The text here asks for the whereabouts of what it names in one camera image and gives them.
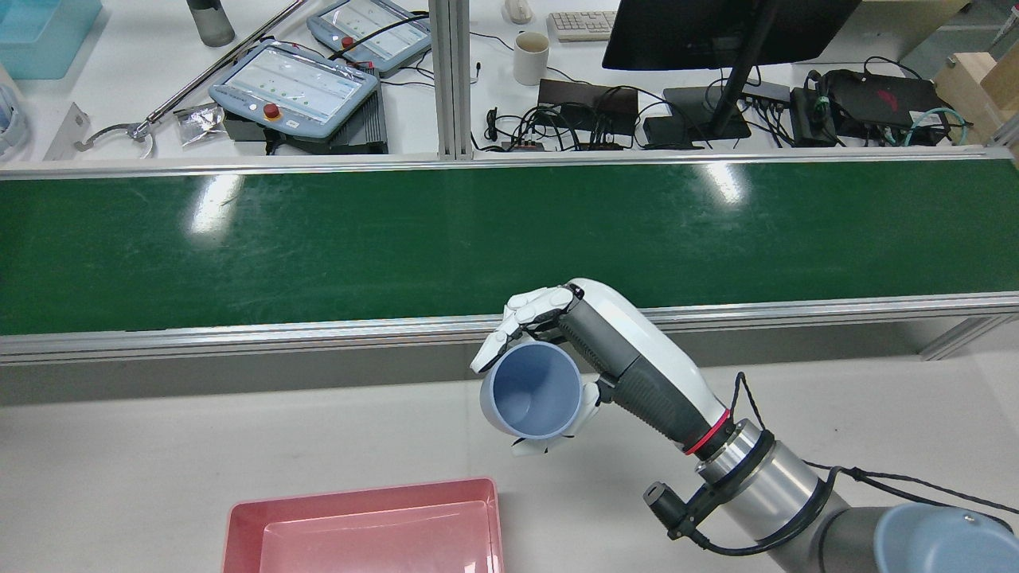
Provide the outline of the white grey right robot hand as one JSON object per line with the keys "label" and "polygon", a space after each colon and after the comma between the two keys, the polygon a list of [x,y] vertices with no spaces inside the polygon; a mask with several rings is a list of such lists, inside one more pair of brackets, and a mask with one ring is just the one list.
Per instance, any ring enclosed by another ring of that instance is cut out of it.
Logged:
{"label": "white grey right robot hand", "polygon": [[551,344],[570,342],[600,374],[603,398],[685,454],[709,459],[734,431],[728,407],[689,356],[607,284],[576,277],[560,287],[516,294],[470,369],[486,372],[524,335]]}

